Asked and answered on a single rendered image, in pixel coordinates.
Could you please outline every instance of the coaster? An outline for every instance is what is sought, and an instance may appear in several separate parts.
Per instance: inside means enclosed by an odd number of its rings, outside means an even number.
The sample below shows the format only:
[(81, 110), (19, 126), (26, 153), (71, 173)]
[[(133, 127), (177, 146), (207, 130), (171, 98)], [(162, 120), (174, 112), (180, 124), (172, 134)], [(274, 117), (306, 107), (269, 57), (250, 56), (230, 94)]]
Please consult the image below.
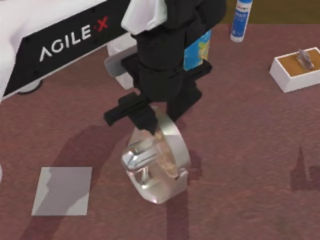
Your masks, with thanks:
[(32, 216), (85, 216), (92, 167), (42, 167)]

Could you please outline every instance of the red x logo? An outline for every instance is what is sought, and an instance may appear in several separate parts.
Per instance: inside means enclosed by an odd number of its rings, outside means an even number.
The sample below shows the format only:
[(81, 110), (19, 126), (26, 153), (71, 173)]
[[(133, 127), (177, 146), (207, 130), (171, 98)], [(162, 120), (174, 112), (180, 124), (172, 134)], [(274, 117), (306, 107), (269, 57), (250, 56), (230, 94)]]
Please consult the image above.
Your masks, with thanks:
[(108, 28), (108, 25), (107, 25), (107, 20), (108, 20), (108, 17), (105, 16), (102, 20), (98, 19), (98, 24), (99, 24), (99, 28), (98, 28), (98, 32), (100, 33), (103, 29), (107, 29)]

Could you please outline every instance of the white container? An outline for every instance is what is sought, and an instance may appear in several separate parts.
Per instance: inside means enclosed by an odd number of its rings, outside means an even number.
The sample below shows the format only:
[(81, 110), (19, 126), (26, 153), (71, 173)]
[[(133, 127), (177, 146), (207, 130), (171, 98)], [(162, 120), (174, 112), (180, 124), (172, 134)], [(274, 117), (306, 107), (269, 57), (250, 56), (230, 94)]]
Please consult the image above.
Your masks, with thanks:
[(231, 27), (230, 39), (241, 43), (246, 34), (253, 0), (237, 0)]
[[(108, 42), (106, 48), (108, 50), (109, 56), (113, 56), (135, 46), (136, 44), (137, 41), (130, 36), (130, 33), (126, 33)], [(125, 90), (129, 90), (134, 87), (134, 80), (127, 72), (120, 76), (117, 76), (115, 79)]]
[(149, 31), (167, 20), (165, 0), (131, 0), (121, 26), (133, 35)]
[[(306, 51), (317, 50), (320, 54), (320, 50), (317, 47), (306, 49)], [(290, 76), (279, 59), (295, 55), (298, 52), (277, 56), (273, 59), (273, 63), (269, 73), (281, 88), (284, 93), (289, 93), (298, 89), (303, 89), (313, 85), (320, 84), (320, 70), (310, 71), (297, 76)]]

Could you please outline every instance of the brown table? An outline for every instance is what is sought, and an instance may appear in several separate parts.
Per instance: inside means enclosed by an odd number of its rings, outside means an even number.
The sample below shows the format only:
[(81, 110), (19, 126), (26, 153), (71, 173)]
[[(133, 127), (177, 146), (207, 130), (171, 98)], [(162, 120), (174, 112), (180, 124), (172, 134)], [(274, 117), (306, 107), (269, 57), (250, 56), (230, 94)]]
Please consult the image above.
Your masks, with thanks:
[[(165, 205), (144, 201), (120, 164), (132, 124), (102, 120), (125, 94), (104, 69), (106, 49), (4, 101), (0, 239), (319, 239), (320, 86), (284, 94), (268, 70), (275, 56), (319, 47), (320, 26), (250, 25), (241, 44), (228, 28), (215, 28), (214, 71), (178, 123), (190, 186)], [(93, 167), (87, 216), (30, 216), (46, 166)]]

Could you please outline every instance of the open white box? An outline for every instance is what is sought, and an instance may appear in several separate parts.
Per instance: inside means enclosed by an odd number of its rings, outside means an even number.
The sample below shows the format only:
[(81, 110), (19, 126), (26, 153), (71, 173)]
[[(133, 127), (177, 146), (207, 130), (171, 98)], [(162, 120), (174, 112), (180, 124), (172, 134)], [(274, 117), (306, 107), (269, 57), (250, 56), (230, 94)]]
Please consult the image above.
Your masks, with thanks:
[[(306, 51), (316, 50), (320, 54), (317, 47), (306, 49)], [(298, 89), (303, 89), (316, 84), (320, 84), (320, 70), (310, 71), (297, 76), (290, 76), (279, 59), (295, 55), (298, 52), (277, 56), (273, 59), (273, 63), (269, 73), (284, 93), (289, 93)]]

